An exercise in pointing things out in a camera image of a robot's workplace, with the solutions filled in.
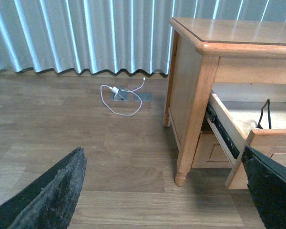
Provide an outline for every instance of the wood laminate floor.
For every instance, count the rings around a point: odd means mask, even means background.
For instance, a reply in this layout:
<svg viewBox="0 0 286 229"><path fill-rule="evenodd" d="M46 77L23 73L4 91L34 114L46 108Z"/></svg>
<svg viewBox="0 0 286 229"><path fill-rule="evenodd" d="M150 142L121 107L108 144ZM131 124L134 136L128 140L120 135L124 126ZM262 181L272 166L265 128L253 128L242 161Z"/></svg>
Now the wood laminate floor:
<svg viewBox="0 0 286 229"><path fill-rule="evenodd" d="M133 117L111 113L100 86L141 85L141 73L97 76L0 73L0 204L74 148L88 158L69 229L263 229L249 192L226 190L228 169L193 169L174 184L178 155L162 126L167 80L148 78L153 93ZM139 105L104 98L118 112Z"/></svg>

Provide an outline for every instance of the drawer panel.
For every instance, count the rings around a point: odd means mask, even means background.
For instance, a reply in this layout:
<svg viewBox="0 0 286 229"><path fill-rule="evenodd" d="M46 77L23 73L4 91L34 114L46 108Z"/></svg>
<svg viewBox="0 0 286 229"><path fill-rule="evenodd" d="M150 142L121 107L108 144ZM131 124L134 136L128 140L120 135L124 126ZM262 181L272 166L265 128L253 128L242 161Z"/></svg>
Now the drawer panel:
<svg viewBox="0 0 286 229"><path fill-rule="evenodd" d="M286 84L286 59L221 57L215 82Z"/></svg>

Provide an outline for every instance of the white charging cable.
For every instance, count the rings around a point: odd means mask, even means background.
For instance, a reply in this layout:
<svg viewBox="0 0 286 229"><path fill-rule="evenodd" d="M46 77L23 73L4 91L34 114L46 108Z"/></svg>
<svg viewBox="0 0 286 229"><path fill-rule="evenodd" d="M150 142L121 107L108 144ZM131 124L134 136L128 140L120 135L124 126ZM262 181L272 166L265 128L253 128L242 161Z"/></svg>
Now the white charging cable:
<svg viewBox="0 0 286 229"><path fill-rule="evenodd" d="M116 87L110 87L110 86L107 86L107 85L102 85L101 86L101 88L100 88L100 91L101 91L101 98L102 98L102 102L103 102L103 104L105 104L105 106L107 106L108 108L109 108L109 110L111 110L113 113L115 113L115 114L117 114L117 115L122 115L122 116L132 116L132 115L135 115L140 109L141 109L141 106L142 106L142 99L136 94L136 93L134 93L135 91L137 91L137 90L139 90L141 87L143 87L143 85L144 85L144 82L145 82L145 77L143 78L143 83L142 83L142 85L140 86L140 87L138 87L137 89L134 89L134 90L129 90L129 89L127 89L127 88L123 88L123 89L121 89L121 91L123 91L123 92L130 92L130 93L132 93L132 94L134 94L135 96L137 96L139 99L140 99L140 102L141 102L141 104L140 104L140 106L139 106L139 108L134 112L134 113L132 113L132 114L121 114L121 113L117 113L117 112L115 112L113 109L111 109L108 105L107 105L107 103L105 103L105 101L104 101L104 99L103 99L103 93L102 93L102 88L103 87L108 87L113 93L115 93L115 94L118 94L118 92L119 92L119 89L117 89Z"/></svg>

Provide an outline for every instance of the curtain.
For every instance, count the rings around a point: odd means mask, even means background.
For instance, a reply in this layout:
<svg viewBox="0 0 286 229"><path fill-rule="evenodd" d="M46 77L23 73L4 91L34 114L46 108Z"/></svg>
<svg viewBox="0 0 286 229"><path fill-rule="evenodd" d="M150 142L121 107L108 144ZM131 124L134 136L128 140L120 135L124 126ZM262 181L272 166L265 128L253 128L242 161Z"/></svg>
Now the curtain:
<svg viewBox="0 0 286 229"><path fill-rule="evenodd" d="M167 74L173 16L286 21L286 0L0 0L0 70Z"/></svg>

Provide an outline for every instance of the open drawer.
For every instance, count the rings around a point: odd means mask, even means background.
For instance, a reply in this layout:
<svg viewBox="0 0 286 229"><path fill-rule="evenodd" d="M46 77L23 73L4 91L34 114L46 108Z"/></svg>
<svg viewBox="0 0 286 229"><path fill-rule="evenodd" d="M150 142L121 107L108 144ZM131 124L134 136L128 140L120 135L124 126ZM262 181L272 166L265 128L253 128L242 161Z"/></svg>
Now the open drawer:
<svg viewBox="0 0 286 229"><path fill-rule="evenodd" d="M261 108L267 99L272 129L268 128L267 108L261 122L263 129L258 129ZM206 119L233 165L226 181L228 188L247 188L241 162L245 145L286 167L286 84L215 83Z"/></svg>

